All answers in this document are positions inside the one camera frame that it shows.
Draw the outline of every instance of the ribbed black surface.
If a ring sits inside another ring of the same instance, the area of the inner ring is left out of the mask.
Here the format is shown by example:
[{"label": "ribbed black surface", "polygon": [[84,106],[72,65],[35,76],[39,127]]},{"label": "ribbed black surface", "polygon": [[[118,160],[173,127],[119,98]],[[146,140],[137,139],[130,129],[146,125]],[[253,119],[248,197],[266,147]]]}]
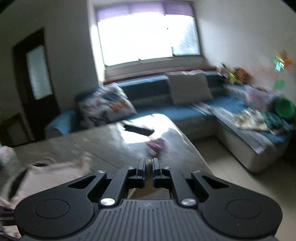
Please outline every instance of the ribbed black surface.
[{"label": "ribbed black surface", "polygon": [[[22,241],[33,240],[23,237]],[[192,209],[173,200],[123,200],[103,209],[85,230],[64,241],[233,241],[212,231]],[[273,237],[261,241],[276,240]]]}]

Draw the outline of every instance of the floor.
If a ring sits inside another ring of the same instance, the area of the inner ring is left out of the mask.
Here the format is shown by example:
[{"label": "floor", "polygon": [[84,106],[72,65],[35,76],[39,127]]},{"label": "floor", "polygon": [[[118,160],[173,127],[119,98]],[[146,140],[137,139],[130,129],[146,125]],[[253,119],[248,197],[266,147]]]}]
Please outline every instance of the floor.
[{"label": "floor", "polygon": [[218,139],[211,137],[194,142],[213,174],[273,198],[281,206],[283,220],[276,233],[279,241],[296,240],[296,168],[278,160],[259,174],[252,174]]}]

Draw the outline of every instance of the triangular cutout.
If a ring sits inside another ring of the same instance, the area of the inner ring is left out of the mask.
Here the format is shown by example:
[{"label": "triangular cutout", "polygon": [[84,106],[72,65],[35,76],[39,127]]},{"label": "triangular cutout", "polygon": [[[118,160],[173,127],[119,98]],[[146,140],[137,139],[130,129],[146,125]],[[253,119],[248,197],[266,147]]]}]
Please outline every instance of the triangular cutout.
[{"label": "triangular cutout", "polygon": [[228,185],[221,183],[219,181],[216,181],[210,177],[207,177],[207,176],[202,176],[202,177],[213,189],[221,189],[221,188],[228,188],[229,187]]},{"label": "triangular cutout", "polygon": [[84,178],[80,181],[77,181],[76,183],[72,183],[70,185],[68,185],[68,187],[70,188],[76,188],[76,189],[84,189],[86,188],[91,182],[93,179],[95,179],[96,176],[89,176],[87,178]]}]

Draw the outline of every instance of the beige pillow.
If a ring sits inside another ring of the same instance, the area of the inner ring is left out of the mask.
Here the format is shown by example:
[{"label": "beige pillow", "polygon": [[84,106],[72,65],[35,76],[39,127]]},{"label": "beige pillow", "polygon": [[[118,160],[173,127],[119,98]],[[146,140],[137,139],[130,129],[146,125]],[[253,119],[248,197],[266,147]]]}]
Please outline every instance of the beige pillow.
[{"label": "beige pillow", "polygon": [[170,93],[175,105],[212,99],[207,77],[202,70],[167,72]]}]

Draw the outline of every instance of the pile of toys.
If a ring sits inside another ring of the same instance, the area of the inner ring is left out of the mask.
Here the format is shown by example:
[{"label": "pile of toys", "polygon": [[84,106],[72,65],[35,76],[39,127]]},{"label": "pile of toys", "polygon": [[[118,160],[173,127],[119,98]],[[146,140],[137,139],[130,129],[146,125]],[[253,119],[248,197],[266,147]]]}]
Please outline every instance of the pile of toys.
[{"label": "pile of toys", "polygon": [[233,85],[246,84],[248,73],[241,67],[235,66],[229,70],[224,63],[221,63],[221,65],[217,67],[217,71],[228,83]]}]

